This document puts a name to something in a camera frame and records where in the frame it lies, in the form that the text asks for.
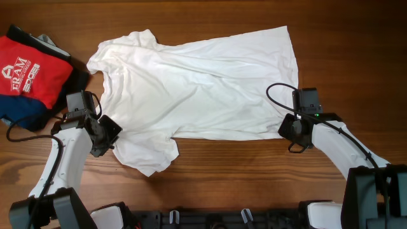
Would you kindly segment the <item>navy blue folded garment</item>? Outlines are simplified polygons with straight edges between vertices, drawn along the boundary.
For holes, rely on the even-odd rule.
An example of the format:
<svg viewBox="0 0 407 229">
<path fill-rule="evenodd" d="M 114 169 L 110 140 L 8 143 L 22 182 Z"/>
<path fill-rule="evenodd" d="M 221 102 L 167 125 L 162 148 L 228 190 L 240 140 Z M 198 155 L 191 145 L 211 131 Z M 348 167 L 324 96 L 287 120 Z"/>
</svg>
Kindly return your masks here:
<svg viewBox="0 0 407 229">
<path fill-rule="evenodd" d="M 17 123 L 19 127 L 35 132 L 43 129 L 49 119 L 66 107 L 66 89 L 62 87 L 57 102 L 51 109 L 48 109 L 41 101 L 24 96 L 1 95 L 1 119 L 15 122 L 22 118 L 27 118 Z"/>
</svg>

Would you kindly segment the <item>red folded shirt with logo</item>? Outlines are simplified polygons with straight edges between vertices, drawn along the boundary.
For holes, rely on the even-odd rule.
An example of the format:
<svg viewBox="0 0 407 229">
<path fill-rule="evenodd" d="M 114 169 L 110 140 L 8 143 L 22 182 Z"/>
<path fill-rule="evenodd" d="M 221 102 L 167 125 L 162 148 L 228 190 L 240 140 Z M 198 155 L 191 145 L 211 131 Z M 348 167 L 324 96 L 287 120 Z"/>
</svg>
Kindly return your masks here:
<svg viewBox="0 0 407 229">
<path fill-rule="evenodd" d="M 1 37 L 1 94 L 24 96 L 48 109 L 58 100 L 73 67 L 33 47 Z"/>
</svg>

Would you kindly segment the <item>black folded garment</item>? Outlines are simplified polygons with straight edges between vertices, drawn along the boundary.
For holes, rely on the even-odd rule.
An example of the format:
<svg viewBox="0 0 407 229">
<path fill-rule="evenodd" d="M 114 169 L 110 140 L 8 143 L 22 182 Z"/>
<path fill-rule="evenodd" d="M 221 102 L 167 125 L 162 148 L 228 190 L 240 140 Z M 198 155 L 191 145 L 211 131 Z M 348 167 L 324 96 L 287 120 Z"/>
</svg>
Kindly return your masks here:
<svg viewBox="0 0 407 229">
<path fill-rule="evenodd" d="M 16 41 L 17 43 L 33 47 L 45 54 L 49 54 L 51 56 L 60 58 L 68 62 L 69 64 L 73 64 L 72 57 L 69 53 L 67 53 L 66 51 L 57 46 L 46 45 L 38 41 L 36 37 L 23 31 L 21 28 L 15 25 L 10 25 L 6 33 L 6 37 L 13 41 Z M 71 75 L 68 77 L 67 81 L 62 85 L 62 87 L 65 87 L 66 95 L 72 94 L 74 92 L 84 90 L 88 85 L 88 80 L 89 74 L 74 66 Z M 8 120 L 2 119 L 2 121 L 7 123 L 8 125 L 11 125 L 11 122 L 9 122 Z"/>
</svg>

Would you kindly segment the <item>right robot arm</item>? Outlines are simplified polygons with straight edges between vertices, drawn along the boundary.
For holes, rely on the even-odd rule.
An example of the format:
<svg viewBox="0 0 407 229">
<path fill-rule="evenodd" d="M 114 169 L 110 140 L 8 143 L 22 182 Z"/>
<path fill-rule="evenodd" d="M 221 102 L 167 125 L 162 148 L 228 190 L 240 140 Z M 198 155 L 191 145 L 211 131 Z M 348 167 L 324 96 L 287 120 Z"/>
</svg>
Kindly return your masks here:
<svg viewBox="0 0 407 229">
<path fill-rule="evenodd" d="M 346 179 L 342 203 L 305 202 L 308 228 L 406 228 L 406 165 L 391 164 L 357 140 L 334 113 L 317 120 L 287 114 L 278 130 L 306 150 L 322 151 Z"/>
</svg>

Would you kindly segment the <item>white t-shirt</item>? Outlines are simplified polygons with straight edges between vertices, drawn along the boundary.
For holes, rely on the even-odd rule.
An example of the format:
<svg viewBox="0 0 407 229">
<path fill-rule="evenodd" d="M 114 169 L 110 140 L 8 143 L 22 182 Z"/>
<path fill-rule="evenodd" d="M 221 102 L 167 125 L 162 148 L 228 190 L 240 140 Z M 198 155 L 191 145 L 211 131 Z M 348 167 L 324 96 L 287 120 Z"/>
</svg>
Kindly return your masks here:
<svg viewBox="0 0 407 229">
<path fill-rule="evenodd" d="M 178 138 L 278 138 L 299 83 L 286 26 L 177 46 L 135 31 L 101 42 L 86 66 L 102 73 L 102 112 L 121 127 L 115 157 L 145 176 L 178 157 Z"/>
</svg>

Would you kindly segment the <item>grey folded garment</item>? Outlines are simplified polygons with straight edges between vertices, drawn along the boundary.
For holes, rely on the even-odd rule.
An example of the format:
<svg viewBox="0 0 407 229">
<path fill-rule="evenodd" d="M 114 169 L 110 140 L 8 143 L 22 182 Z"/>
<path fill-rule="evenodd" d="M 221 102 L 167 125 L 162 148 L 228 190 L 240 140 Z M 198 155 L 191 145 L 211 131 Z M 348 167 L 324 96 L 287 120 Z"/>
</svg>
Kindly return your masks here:
<svg viewBox="0 0 407 229">
<path fill-rule="evenodd" d="M 51 46 L 57 46 L 51 39 L 49 36 L 47 36 L 46 34 L 42 34 L 38 37 L 36 37 L 36 39 L 46 45 L 51 45 Z"/>
</svg>

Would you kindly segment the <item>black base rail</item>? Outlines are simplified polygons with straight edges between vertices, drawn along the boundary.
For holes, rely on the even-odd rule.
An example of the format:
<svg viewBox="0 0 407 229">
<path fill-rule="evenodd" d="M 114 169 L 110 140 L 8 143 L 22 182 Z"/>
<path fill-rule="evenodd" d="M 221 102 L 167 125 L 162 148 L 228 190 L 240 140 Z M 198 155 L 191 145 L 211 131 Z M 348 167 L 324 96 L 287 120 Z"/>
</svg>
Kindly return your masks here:
<svg viewBox="0 0 407 229">
<path fill-rule="evenodd" d="M 200 212 L 187 210 L 134 211 L 141 228 L 152 229 L 295 229 L 306 228 L 307 224 L 295 209 L 273 209 L 269 211 Z"/>
</svg>

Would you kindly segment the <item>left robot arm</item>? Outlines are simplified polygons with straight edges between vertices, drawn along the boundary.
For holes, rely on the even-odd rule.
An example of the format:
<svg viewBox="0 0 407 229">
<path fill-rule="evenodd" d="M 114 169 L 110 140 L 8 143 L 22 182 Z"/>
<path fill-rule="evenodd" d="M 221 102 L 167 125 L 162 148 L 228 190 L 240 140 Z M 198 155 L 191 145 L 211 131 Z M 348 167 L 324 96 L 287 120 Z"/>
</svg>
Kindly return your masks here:
<svg viewBox="0 0 407 229">
<path fill-rule="evenodd" d="M 106 115 L 65 114 L 52 128 L 52 150 L 38 183 L 27 199 L 11 205 L 11 226 L 41 228 L 56 219 L 61 228 L 126 228 L 123 204 L 88 212 L 78 195 L 87 156 L 112 149 L 121 131 Z"/>
</svg>

